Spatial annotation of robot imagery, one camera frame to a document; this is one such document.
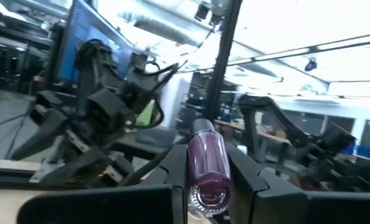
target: computer monitor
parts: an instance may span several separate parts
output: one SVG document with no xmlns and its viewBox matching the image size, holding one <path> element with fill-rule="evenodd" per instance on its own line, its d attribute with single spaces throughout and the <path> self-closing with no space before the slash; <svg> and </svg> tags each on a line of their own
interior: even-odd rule
<svg viewBox="0 0 370 224">
<path fill-rule="evenodd" d="M 90 39 L 100 39 L 111 47 L 113 60 L 118 64 L 117 75 L 124 79 L 130 66 L 133 44 L 83 0 L 73 1 L 58 53 L 56 77 L 61 81 L 78 82 L 74 64 L 77 47 Z"/>
</svg>

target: wall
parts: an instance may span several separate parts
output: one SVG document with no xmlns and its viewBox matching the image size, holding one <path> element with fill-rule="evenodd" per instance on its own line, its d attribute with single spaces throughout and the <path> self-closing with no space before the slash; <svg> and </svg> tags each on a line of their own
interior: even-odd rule
<svg viewBox="0 0 370 224">
<path fill-rule="evenodd" d="M 160 126 L 174 127 L 181 107 L 182 97 L 188 93 L 193 73 L 174 75 L 163 88 L 161 93 L 161 107 L 164 111 L 164 120 Z"/>
<path fill-rule="evenodd" d="M 370 82 L 334 82 L 330 83 L 328 95 L 334 96 L 368 96 Z"/>
<path fill-rule="evenodd" d="M 367 120 L 370 120 L 370 100 L 339 99 L 332 96 L 269 96 L 283 110 L 354 118 L 351 134 L 361 142 Z"/>
</svg>

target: lip gloss tube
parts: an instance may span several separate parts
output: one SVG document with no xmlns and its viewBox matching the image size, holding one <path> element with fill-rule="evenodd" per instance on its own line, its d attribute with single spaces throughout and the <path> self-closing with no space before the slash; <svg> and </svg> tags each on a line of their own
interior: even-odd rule
<svg viewBox="0 0 370 224">
<path fill-rule="evenodd" d="M 226 211 L 234 198 L 234 186 L 224 139 L 209 120 L 192 124 L 187 145 L 189 201 L 207 217 Z"/>
</svg>

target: security camera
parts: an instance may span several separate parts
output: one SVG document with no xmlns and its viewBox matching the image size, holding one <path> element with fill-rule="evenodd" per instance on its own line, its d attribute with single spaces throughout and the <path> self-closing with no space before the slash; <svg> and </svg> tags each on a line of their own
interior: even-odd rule
<svg viewBox="0 0 370 224">
<path fill-rule="evenodd" d="M 207 14 L 209 13 L 209 11 L 210 11 L 210 7 L 209 7 L 208 3 L 202 2 L 202 3 L 199 4 L 199 7 L 197 8 L 196 15 L 195 15 L 194 18 L 197 21 L 201 22 L 204 19 L 206 19 Z"/>
<path fill-rule="evenodd" d="M 318 67 L 318 64 L 316 62 L 316 58 L 310 58 L 310 61 L 307 65 L 305 65 L 304 71 L 310 72 Z"/>
</svg>

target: wooden table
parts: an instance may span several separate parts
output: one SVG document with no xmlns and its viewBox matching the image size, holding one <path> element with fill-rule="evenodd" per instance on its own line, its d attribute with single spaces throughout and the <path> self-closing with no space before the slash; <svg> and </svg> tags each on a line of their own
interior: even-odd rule
<svg viewBox="0 0 370 224">
<path fill-rule="evenodd" d="M 242 130 L 242 131 L 244 130 L 243 127 L 239 127 L 237 125 L 234 125 L 232 123 L 228 123 L 228 122 L 225 122 L 225 121 L 214 120 L 214 122 L 218 125 L 221 125 L 221 126 L 228 126 L 228 127 L 234 128 L 234 129 Z M 288 150 L 289 150 L 290 146 L 292 145 L 290 143 L 290 141 L 287 140 L 287 139 L 284 139 L 284 138 L 273 136 L 271 134 L 263 133 L 263 132 L 259 131 L 258 129 L 257 129 L 257 134 L 259 136 L 263 136 L 264 138 L 262 139 L 260 149 L 252 153 L 254 155 L 254 159 L 256 161 L 258 161 L 259 163 L 261 163 L 261 164 L 264 163 L 265 162 L 265 155 L 266 155 L 266 151 L 267 151 L 268 140 L 275 141 L 275 142 L 281 144 L 280 154 L 278 155 L 278 161 L 275 164 L 275 167 L 284 168 L 285 156 L 288 153 Z M 280 172 L 279 169 L 276 169 L 275 174 L 280 177 L 282 172 Z"/>
<path fill-rule="evenodd" d="M 20 169 L 36 171 L 39 163 L 0 160 L 2 169 Z M 22 204 L 36 195 L 45 194 L 45 191 L 33 190 L 3 190 L 0 189 L 0 224 L 15 224 L 16 215 Z M 195 220 L 188 215 L 190 224 L 210 224 L 208 220 Z"/>
</svg>

